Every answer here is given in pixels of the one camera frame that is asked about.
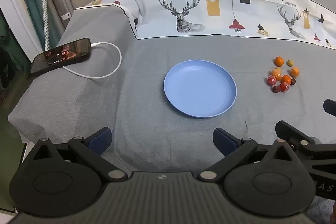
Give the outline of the red fruit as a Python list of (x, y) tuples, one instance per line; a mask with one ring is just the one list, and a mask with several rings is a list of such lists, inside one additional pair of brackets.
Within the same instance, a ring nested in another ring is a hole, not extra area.
[(268, 78), (266, 79), (266, 83), (269, 86), (275, 86), (277, 83), (277, 79), (275, 76), (269, 75)]
[(281, 92), (286, 92), (289, 89), (289, 84), (287, 82), (282, 82), (280, 83), (280, 91)]

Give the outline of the small orange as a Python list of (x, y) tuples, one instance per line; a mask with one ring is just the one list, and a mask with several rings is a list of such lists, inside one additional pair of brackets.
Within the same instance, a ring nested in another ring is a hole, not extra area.
[(289, 75), (283, 75), (281, 78), (282, 83), (287, 83), (288, 85), (291, 84), (291, 77)]
[(274, 64), (277, 66), (277, 67), (282, 67), (284, 65), (284, 59), (281, 57), (281, 56), (277, 56), (275, 59), (274, 59)]

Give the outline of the green-yellow small fruit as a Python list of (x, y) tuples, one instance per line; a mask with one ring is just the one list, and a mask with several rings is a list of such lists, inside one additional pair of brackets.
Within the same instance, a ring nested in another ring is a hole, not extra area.
[(286, 63), (289, 67), (292, 67), (294, 65), (294, 62), (292, 60), (288, 60)]

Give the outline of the small orange top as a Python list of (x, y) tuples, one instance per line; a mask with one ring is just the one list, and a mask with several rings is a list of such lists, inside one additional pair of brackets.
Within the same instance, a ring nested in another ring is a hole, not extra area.
[(274, 64), (277, 66), (277, 67), (282, 67), (284, 65), (284, 59), (281, 57), (281, 56), (277, 56), (275, 59), (274, 59)]

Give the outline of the blue plastic plate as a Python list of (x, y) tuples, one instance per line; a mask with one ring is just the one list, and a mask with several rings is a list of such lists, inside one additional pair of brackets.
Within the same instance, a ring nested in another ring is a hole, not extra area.
[(231, 74), (206, 60), (187, 60), (165, 75), (163, 91), (170, 104), (194, 118), (212, 118), (235, 103), (237, 86)]

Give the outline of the black smartphone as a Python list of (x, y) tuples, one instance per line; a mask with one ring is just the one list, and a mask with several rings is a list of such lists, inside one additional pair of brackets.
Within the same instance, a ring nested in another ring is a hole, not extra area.
[(31, 64), (29, 76), (37, 77), (54, 69), (86, 61), (90, 55), (91, 41), (89, 38), (63, 44), (38, 54)]

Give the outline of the grey printed sofa cover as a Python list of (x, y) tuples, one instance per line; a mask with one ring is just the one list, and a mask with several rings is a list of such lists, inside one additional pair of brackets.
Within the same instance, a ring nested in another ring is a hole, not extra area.
[[(57, 47), (82, 38), (89, 59), (35, 77), (9, 115), (34, 143), (10, 183), (13, 223), (335, 223), (335, 199), (315, 195), (275, 132), (285, 121), (335, 144), (323, 109), (335, 101), (335, 0), (88, 0)], [(231, 74), (227, 112), (170, 104), (165, 75), (187, 60)], [(296, 84), (273, 93), (274, 68)], [(103, 127), (112, 144), (99, 156), (87, 137)], [(227, 156), (218, 127), (239, 140)]]

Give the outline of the white door frame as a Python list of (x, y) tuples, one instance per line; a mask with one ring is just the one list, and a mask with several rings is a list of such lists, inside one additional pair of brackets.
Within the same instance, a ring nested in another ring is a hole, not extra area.
[(32, 61), (43, 50), (25, 0), (1, 0), (1, 11), (17, 42)]

